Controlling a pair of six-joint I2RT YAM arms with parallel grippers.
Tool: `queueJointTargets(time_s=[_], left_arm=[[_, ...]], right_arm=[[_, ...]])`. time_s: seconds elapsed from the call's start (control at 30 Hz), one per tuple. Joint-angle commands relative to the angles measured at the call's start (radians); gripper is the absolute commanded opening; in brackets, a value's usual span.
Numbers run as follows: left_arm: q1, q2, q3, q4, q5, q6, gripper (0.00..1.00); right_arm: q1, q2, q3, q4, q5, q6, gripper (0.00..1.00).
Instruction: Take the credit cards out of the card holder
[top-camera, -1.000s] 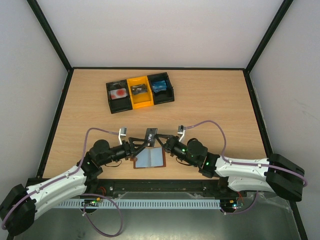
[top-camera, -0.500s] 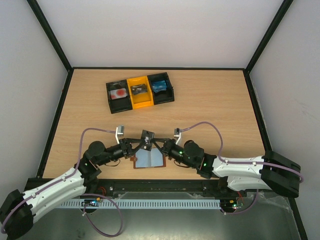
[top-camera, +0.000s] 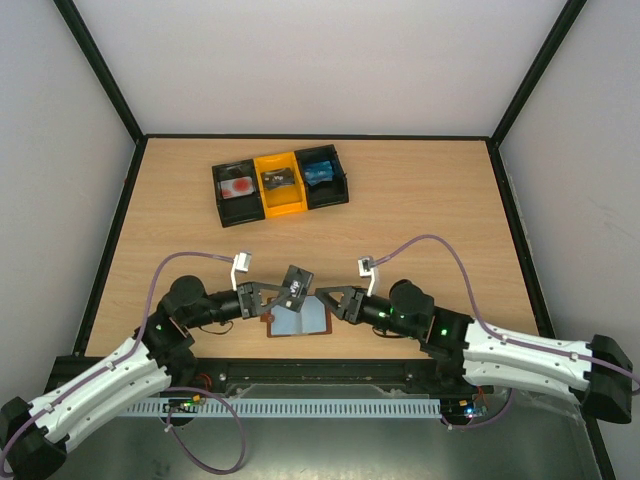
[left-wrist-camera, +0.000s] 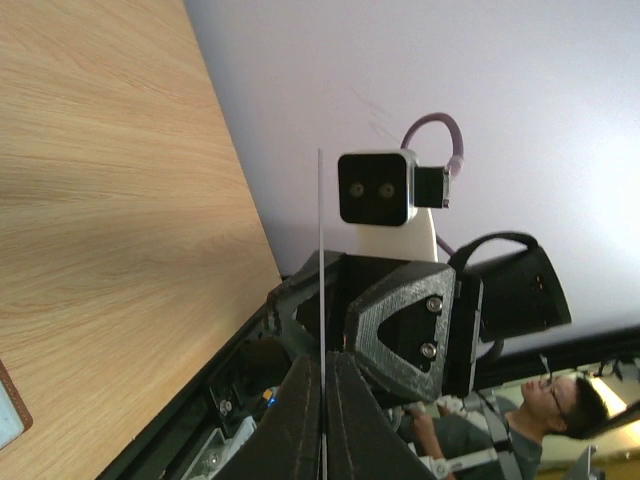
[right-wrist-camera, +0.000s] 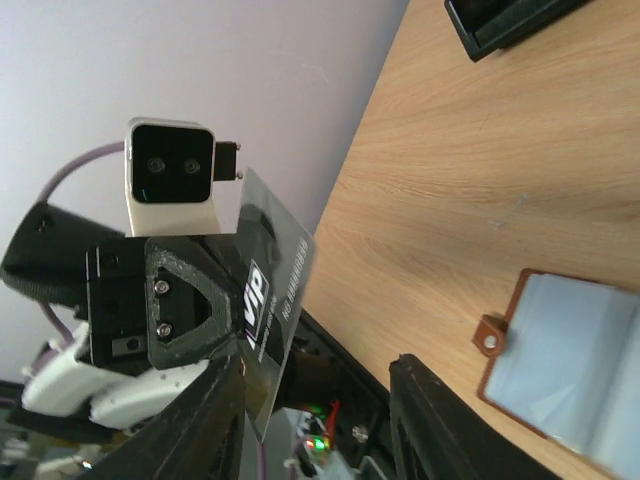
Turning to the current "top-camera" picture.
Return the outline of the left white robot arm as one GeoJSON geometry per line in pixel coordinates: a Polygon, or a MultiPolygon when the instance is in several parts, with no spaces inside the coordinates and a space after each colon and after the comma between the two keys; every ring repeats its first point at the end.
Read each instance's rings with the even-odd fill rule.
{"type": "Polygon", "coordinates": [[[191,330],[212,323],[261,316],[287,300],[284,286],[246,282],[209,294],[195,276],[177,279],[155,312],[114,352],[54,388],[26,401],[15,397],[1,409],[1,476],[46,479],[87,436],[131,405],[161,392],[193,392],[197,360],[191,330]]]}

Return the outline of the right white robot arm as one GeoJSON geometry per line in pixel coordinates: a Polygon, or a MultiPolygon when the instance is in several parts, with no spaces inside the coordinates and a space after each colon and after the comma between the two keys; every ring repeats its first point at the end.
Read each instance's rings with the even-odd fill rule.
{"type": "Polygon", "coordinates": [[[396,282],[388,297],[353,286],[319,288],[315,295],[342,321],[417,341],[437,362],[437,382],[447,391],[467,383],[505,387],[560,398],[609,423],[632,420],[633,364],[608,336],[566,341],[483,324],[437,306],[408,280],[396,282]]]}

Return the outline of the black VIP logo card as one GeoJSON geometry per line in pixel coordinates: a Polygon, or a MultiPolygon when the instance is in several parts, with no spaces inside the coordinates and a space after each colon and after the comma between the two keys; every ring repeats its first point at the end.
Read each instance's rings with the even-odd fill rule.
{"type": "Polygon", "coordinates": [[[296,178],[291,168],[269,170],[261,173],[263,187],[267,191],[294,186],[296,178]]]}

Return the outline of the brown leather card holder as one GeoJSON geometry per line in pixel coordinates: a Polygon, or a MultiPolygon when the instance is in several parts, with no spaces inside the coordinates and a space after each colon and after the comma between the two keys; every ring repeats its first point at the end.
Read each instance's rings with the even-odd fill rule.
{"type": "Polygon", "coordinates": [[[268,338],[284,338],[332,333],[331,312],[315,296],[305,298],[301,310],[293,312],[274,306],[260,317],[268,338]]]}

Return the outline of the blue card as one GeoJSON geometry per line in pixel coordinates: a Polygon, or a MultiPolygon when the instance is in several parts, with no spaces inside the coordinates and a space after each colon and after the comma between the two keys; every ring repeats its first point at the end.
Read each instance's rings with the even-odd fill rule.
{"type": "Polygon", "coordinates": [[[323,182],[331,182],[334,178],[334,170],[330,161],[319,161],[305,164],[303,174],[310,186],[323,182]]]}

